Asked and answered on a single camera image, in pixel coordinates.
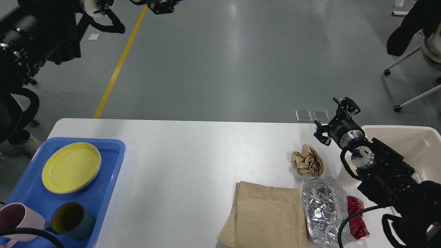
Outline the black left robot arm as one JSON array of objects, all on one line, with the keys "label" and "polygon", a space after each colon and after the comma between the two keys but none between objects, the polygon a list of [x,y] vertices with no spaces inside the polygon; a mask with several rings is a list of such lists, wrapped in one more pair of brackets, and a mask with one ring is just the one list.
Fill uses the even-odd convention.
[{"label": "black left robot arm", "polygon": [[1,141],[38,125],[40,101],[25,85],[51,61],[57,65],[81,57],[80,42],[89,26],[125,33],[112,11],[113,0],[19,0],[1,19]]}]

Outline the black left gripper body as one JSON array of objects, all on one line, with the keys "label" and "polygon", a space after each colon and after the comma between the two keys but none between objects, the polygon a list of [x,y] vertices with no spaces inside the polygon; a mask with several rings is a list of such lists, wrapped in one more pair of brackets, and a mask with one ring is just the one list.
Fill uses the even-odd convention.
[{"label": "black left gripper body", "polygon": [[146,5],[154,14],[169,14],[181,0],[131,0],[134,5]]}]

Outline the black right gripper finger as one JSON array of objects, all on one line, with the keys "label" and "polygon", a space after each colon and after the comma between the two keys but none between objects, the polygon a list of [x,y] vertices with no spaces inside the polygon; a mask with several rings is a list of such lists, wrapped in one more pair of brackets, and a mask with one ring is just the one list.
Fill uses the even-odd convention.
[{"label": "black right gripper finger", "polygon": [[344,97],[340,100],[333,97],[332,100],[338,105],[336,114],[334,118],[332,118],[332,121],[352,121],[352,117],[361,112],[359,106],[349,97]]},{"label": "black right gripper finger", "polygon": [[332,137],[329,135],[330,125],[322,125],[319,121],[314,121],[316,131],[314,137],[322,144],[329,146],[332,143]]}]

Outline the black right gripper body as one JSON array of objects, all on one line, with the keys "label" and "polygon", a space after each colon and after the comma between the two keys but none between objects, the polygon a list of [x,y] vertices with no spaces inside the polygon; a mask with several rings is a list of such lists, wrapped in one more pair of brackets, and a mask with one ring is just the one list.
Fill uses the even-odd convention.
[{"label": "black right gripper body", "polygon": [[352,141],[365,139],[365,132],[353,120],[332,120],[329,123],[329,136],[343,149]]}]

